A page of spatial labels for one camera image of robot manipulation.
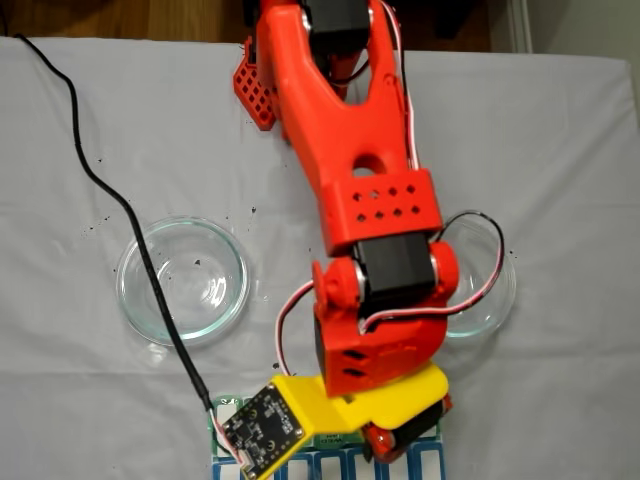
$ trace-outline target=white wall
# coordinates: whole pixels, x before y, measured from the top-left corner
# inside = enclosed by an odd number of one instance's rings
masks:
[[[535,53],[623,58],[640,93],[640,0],[528,0]]]

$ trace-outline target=wooden floor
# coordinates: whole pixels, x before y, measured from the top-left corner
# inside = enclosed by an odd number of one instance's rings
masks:
[[[483,2],[455,40],[435,38],[428,0],[396,3],[408,49],[490,50]],[[0,0],[0,4],[10,34],[196,42],[242,42],[249,34],[241,0]]]

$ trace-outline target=table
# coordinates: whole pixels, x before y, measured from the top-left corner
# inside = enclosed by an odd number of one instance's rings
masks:
[[[233,96],[240,47],[37,44],[76,82],[93,168],[143,223],[203,216],[245,246],[246,318],[193,355],[213,395],[254,392],[274,372],[277,310],[324,254],[294,153]],[[499,335],[437,356],[455,402],[443,425],[449,478],[630,478],[640,135],[628,65],[413,52],[407,62],[443,213],[495,216],[519,282]],[[114,269],[132,234],[80,168],[66,88],[16,40],[0,39],[0,65],[2,478],[209,478],[205,416],[181,365],[118,310]],[[316,371],[310,299],[285,347],[296,371]]]

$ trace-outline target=glass bowl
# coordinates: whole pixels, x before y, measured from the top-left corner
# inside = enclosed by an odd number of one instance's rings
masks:
[[[456,220],[442,236],[458,259],[458,288],[449,300],[455,305],[476,293],[496,263],[498,237],[492,227],[467,218]],[[491,291],[469,310],[450,315],[447,338],[470,338],[497,329],[509,315],[516,295],[516,273],[509,255]]]
[[[211,340],[237,321],[250,282],[241,247],[229,232],[202,218],[176,216],[146,228],[144,238],[185,345]],[[152,342],[173,345],[135,238],[122,255],[116,282],[131,326]]]

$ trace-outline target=red robotic arm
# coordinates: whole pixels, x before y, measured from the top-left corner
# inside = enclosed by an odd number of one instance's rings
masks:
[[[444,339],[446,317],[384,321],[366,333],[359,319],[385,306],[442,307],[458,281],[451,248],[429,242],[442,220],[429,171],[408,162],[407,104],[378,0],[369,17],[371,81],[362,104],[347,104],[344,89],[319,70],[309,19],[293,0],[261,2],[255,63],[248,42],[234,80],[261,128],[281,121],[318,199],[333,258],[324,273],[313,264],[317,353],[330,396],[423,367]],[[331,72],[350,71],[358,56],[330,57]],[[361,168],[372,174],[357,176]]]

